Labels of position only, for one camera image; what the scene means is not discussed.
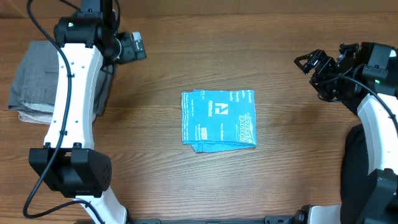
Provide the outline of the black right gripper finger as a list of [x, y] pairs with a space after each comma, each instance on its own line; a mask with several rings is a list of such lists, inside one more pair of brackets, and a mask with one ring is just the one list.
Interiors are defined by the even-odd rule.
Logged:
[[313, 52], [295, 58], [294, 64], [296, 64], [296, 66], [298, 66], [298, 68], [307, 75], [309, 71], [314, 69], [325, 57], [325, 51], [317, 49]]
[[344, 44], [341, 43], [339, 47], [339, 52], [342, 55], [354, 55], [357, 54], [359, 50], [359, 44], [354, 43], [354, 44]]

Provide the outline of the light blue printed t-shirt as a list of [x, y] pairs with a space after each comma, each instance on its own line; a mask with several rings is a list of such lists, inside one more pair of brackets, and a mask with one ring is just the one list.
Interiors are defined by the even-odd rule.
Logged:
[[193, 90], [181, 95], [182, 142], [199, 152], [257, 146], [254, 90]]

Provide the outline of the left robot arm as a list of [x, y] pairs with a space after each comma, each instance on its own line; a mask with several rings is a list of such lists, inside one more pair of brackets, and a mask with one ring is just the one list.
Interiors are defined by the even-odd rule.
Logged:
[[139, 32], [119, 32], [118, 0], [86, 0], [47, 36], [58, 53], [58, 83], [49, 130], [29, 152], [38, 182], [81, 205], [94, 223], [131, 223], [111, 186], [111, 159], [94, 149], [96, 82], [107, 66], [144, 60]]

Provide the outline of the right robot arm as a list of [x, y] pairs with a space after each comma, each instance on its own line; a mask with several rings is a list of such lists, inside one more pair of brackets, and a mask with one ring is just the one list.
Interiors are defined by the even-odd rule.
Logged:
[[317, 49], [294, 62], [322, 101], [360, 120], [345, 141], [338, 205], [304, 205], [284, 223], [397, 222], [397, 49], [375, 42]]

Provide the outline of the black garment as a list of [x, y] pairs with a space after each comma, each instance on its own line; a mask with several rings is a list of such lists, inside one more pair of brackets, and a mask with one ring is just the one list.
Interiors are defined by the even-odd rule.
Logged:
[[397, 50], [364, 42], [341, 168], [341, 223], [397, 223]]

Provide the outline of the folded grey trousers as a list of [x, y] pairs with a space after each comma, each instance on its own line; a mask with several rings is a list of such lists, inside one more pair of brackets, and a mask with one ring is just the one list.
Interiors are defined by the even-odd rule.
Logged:
[[[9, 93], [10, 110], [45, 110], [55, 106], [60, 65], [65, 65], [62, 57], [58, 58], [58, 50], [48, 40], [32, 41], [19, 64]], [[89, 106], [78, 105], [78, 94], [85, 93], [77, 82], [78, 70], [68, 59], [72, 81], [72, 96], [69, 114], [84, 112]], [[101, 115], [106, 106], [109, 88], [115, 69], [113, 65], [101, 68], [97, 75], [91, 113]]]

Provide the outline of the folded beige garment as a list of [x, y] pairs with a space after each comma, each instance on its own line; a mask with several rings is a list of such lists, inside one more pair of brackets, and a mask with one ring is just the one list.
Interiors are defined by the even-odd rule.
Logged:
[[19, 119], [26, 123], [50, 124], [52, 122], [53, 107], [45, 110], [17, 109]]

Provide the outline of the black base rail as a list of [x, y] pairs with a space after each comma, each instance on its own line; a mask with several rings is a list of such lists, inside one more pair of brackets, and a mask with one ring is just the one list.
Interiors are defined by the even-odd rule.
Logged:
[[207, 219], [207, 220], [160, 220], [130, 219], [130, 224], [291, 224], [293, 216], [273, 215], [264, 218], [234, 218], [234, 219]]

